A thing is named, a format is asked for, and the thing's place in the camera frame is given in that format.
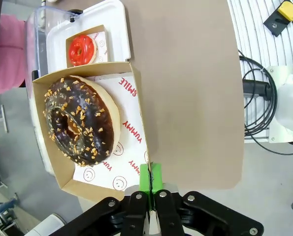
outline screw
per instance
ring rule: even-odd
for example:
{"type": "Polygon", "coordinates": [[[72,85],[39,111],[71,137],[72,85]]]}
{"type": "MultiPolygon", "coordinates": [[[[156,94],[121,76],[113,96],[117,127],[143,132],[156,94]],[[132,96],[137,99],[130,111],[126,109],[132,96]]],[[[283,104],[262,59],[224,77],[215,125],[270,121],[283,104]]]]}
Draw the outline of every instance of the screw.
{"type": "Polygon", "coordinates": [[[249,233],[250,233],[251,235],[257,235],[258,230],[257,230],[256,228],[251,228],[251,229],[249,230],[249,233]]]}
{"type": "Polygon", "coordinates": [[[161,193],[160,193],[160,197],[161,197],[161,198],[164,198],[164,197],[166,197],[166,196],[167,196],[166,192],[161,192],[161,193]]]}
{"type": "Polygon", "coordinates": [[[115,202],[114,201],[110,201],[109,203],[108,203],[108,206],[110,206],[110,207],[113,207],[113,206],[115,206],[115,202]]]}
{"type": "Polygon", "coordinates": [[[190,196],[188,197],[188,201],[189,201],[189,202],[192,202],[194,199],[195,199],[195,197],[192,196],[192,195],[190,195],[190,196]]]}

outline metal slatted surface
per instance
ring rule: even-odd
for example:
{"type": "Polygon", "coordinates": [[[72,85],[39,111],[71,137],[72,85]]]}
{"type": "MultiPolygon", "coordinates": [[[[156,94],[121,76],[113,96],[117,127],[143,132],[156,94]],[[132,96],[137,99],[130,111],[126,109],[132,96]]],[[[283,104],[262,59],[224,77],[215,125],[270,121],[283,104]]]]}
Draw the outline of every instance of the metal slatted surface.
{"type": "MultiPolygon", "coordinates": [[[[233,21],[237,47],[245,56],[252,58],[264,67],[271,65],[293,65],[293,24],[275,37],[263,25],[263,22],[283,2],[283,0],[228,0],[229,10],[233,21]]],[[[247,63],[241,62],[241,73],[249,70],[247,63]]],[[[267,81],[261,72],[255,72],[257,80],[267,81]]],[[[259,118],[266,109],[267,102],[261,97],[254,99],[245,109],[245,123],[250,124],[259,118]]],[[[256,138],[265,142],[269,136],[265,130],[256,138]]],[[[245,142],[253,142],[250,137],[245,142]]]]}

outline pink fabric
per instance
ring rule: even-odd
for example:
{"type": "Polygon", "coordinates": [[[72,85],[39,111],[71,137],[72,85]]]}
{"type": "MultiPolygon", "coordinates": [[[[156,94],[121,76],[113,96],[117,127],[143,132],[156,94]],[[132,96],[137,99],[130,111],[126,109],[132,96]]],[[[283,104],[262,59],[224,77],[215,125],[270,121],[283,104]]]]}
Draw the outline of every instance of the pink fabric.
{"type": "Polygon", "coordinates": [[[25,80],[24,25],[15,16],[0,16],[0,93],[25,80]]]}

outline beige tabletop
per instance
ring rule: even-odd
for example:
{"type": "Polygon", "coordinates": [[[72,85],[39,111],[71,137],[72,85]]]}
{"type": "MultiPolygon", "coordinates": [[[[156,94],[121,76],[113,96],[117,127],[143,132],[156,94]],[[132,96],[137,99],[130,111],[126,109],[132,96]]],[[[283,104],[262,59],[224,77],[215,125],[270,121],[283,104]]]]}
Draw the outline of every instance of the beige tabletop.
{"type": "MultiPolygon", "coordinates": [[[[61,0],[64,10],[98,0],[61,0]]],[[[123,0],[131,62],[142,76],[150,159],[179,188],[232,188],[241,178],[244,110],[227,0],[123,0]]]]}

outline small cardboard box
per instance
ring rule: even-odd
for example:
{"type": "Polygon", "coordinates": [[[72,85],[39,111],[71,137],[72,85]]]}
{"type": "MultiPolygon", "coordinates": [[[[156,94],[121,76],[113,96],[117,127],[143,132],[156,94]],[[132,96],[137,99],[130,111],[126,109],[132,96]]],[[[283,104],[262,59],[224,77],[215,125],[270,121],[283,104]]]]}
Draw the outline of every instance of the small cardboard box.
{"type": "Polygon", "coordinates": [[[68,58],[69,47],[70,47],[73,39],[77,36],[80,36],[80,35],[90,35],[90,38],[92,38],[92,40],[94,40],[96,42],[97,52],[96,52],[96,57],[95,57],[95,60],[93,63],[108,62],[107,31],[105,30],[105,27],[103,25],[100,25],[100,26],[96,26],[96,27],[90,28],[88,30],[82,31],[82,32],[66,39],[66,42],[65,42],[65,45],[66,45],[66,65],[68,68],[74,67],[74,65],[70,62],[70,60],[68,58]],[[91,34],[101,33],[101,32],[103,32],[103,34],[104,34],[104,35],[102,35],[102,38],[100,38],[101,40],[96,39],[97,35],[94,35],[94,37],[91,36],[91,34]]]}
{"type": "MultiPolygon", "coordinates": [[[[77,75],[81,77],[91,77],[108,74],[121,74],[127,72],[133,73],[136,90],[139,93],[141,84],[140,75],[139,72],[135,70],[129,62],[107,62],[71,67],[45,75],[33,82],[33,92],[42,135],[54,174],[56,176],[59,187],[62,190],[91,201],[100,201],[101,199],[110,196],[121,200],[124,196],[124,192],[122,191],[98,187],[73,180],[73,174],[75,171],[74,162],[64,157],[63,153],[58,149],[57,145],[48,137],[48,127],[43,114],[45,107],[44,94],[48,91],[50,85],[53,82],[64,76],[77,75]]],[[[141,96],[139,96],[138,99],[141,108],[141,96]]]]}

